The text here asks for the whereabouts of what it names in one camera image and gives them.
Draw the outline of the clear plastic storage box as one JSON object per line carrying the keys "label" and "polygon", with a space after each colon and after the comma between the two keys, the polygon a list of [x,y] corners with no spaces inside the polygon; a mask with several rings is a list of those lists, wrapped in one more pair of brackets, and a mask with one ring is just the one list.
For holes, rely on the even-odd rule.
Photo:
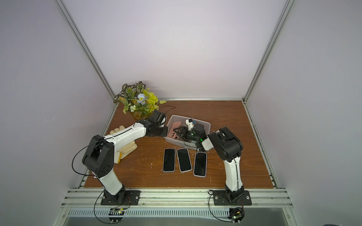
{"label": "clear plastic storage box", "polygon": [[168,134],[165,140],[168,143],[200,152],[208,151],[213,147],[208,138],[211,130],[209,122],[173,115],[167,127]]}

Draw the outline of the beige cased phone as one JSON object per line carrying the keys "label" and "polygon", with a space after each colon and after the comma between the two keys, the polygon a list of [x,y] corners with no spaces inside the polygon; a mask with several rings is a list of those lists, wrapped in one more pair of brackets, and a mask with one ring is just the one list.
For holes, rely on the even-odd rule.
{"label": "beige cased phone", "polygon": [[178,149],[177,157],[178,157],[180,172],[184,173],[192,170],[189,150],[187,148]]}

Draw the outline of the white phone black screen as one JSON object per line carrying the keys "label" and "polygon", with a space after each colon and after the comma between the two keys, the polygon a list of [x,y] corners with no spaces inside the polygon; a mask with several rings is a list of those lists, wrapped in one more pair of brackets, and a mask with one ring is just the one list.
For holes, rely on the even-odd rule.
{"label": "white phone black screen", "polygon": [[207,154],[203,152],[197,152],[195,154],[193,175],[204,178],[206,176],[206,169]]}

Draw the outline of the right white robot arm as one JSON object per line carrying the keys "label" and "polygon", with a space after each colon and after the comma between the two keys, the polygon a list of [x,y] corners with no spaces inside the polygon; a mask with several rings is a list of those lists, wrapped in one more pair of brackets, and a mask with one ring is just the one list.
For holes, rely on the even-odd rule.
{"label": "right white robot arm", "polygon": [[226,199],[230,204],[241,202],[241,197],[245,193],[240,176],[240,160],[243,150],[241,141],[227,127],[208,135],[201,124],[196,124],[191,128],[181,126],[173,129],[173,132],[183,141],[194,141],[198,151],[206,152],[215,149],[225,166]]}

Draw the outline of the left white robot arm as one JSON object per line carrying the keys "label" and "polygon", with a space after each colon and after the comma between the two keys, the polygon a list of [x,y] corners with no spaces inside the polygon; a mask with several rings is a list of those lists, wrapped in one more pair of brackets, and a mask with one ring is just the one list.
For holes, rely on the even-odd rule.
{"label": "left white robot arm", "polygon": [[146,119],[138,120],[130,127],[115,134],[92,137],[82,159],[83,165],[103,185],[101,205],[137,205],[139,190],[126,190],[114,172],[116,151],[144,136],[165,137],[166,114],[155,110]]}

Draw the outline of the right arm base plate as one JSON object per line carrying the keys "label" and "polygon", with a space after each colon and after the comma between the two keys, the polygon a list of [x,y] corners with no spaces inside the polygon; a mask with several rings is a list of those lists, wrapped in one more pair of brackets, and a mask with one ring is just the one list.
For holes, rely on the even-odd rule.
{"label": "right arm base plate", "polygon": [[211,199],[215,206],[251,206],[252,200],[248,190],[242,194],[230,193],[226,190],[215,190]]}

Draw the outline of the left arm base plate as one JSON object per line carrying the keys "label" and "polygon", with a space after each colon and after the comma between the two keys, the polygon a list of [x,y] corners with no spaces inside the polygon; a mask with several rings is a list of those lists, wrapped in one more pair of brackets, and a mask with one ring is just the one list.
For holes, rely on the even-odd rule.
{"label": "left arm base plate", "polygon": [[140,190],[120,190],[116,195],[111,195],[104,190],[101,205],[138,205]]}

